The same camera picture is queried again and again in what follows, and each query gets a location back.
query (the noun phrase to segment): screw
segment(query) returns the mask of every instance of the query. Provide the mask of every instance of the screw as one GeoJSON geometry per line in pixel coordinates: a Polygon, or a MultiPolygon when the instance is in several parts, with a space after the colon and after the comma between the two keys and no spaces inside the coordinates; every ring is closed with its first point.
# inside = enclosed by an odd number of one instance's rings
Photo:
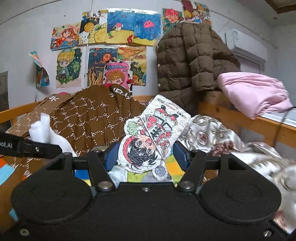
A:
{"type": "Polygon", "coordinates": [[[183,182],[180,182],[178,186],[182,189],[191,189],[194,187],[194,184],[190,181],[183,181],[183,182]]]}
{"type": "Polygon", "coordinates": [[[144,192],[149,192],[149,191],[150,191],[150,188],[145,187],[145,188],[142,188],[142,190],[143,190],[144,192]]]}
{"type": "Polygon", "coordinates": [[[272,235],[272,231],[271,231],[271,230],[266,230],[266,231],[264,231],[264,233],[263,233],[263,236],[264,236],[265,238],[269,238],[271,235],[272,235]]]}
{"type": "Polygon", "coordinates": [[[29,234],[30,232],[27,229],[20,229],[20,235],[27,237],[29,234]]]}
{"type": "Polygon", "coordinates": [[[102,181],[98,184],[98,187],[102,190],[102,191],[108,191],[110,189],[112,189],[113,184],[109,181],[102,181]]]}

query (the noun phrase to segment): folded pink blanket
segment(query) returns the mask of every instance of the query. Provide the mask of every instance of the folded pink blanket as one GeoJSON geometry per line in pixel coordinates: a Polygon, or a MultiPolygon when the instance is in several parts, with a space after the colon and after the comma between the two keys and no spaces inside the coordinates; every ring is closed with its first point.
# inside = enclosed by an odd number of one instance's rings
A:
{"type": "Polygon", "coordinates": [[[292,107],[288,91],[278,79],[262,74],[229,72],[219,75],[217,81],[233,105],[251,119],[264,112],[284,112],[292,107]]]}

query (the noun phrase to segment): air conditioner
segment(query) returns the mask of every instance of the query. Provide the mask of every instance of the air conditioner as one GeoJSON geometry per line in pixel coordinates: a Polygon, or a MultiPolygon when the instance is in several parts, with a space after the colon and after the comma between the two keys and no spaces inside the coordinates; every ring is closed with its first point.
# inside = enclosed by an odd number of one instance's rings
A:
{"type": "Polygon", "coordinates": [[[236,55],[259,65],[267,61],[267,49],[259,41],[235,29],[225,35],[227,47],[236,55]]]}

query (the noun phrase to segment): door frame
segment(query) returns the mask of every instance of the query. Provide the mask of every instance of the door frame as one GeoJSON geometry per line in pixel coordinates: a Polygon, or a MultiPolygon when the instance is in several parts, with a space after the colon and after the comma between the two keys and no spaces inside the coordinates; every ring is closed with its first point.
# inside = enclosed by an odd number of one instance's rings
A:
{"type": "Polygon", "coordinates": [[[6,72],[2,72],[0,73],[0,77],[1,76],[5,76],[5,89],[6,89],[6,106],[7,106],[7,109],[9,109],[9,103],[8,103],[8,71],[6,72]]]}

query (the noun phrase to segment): blue gripper pad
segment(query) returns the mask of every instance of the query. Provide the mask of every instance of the blue gripper pad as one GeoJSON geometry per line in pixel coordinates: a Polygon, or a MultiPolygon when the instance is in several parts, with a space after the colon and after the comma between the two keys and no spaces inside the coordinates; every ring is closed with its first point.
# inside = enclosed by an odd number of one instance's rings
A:
{"type": "Polygon", "coordinates": [[[186,171],[190,161],[190,151],[181,142],[176,141],[173,145],[173,154],[182,171],[186,171]]]}
{"type": "Polygon", "coordinates": [[[114,142],[104,151],[104,165],[107,172],[111,171],[118,159],[118,150],[120,143],[114,142]]]}

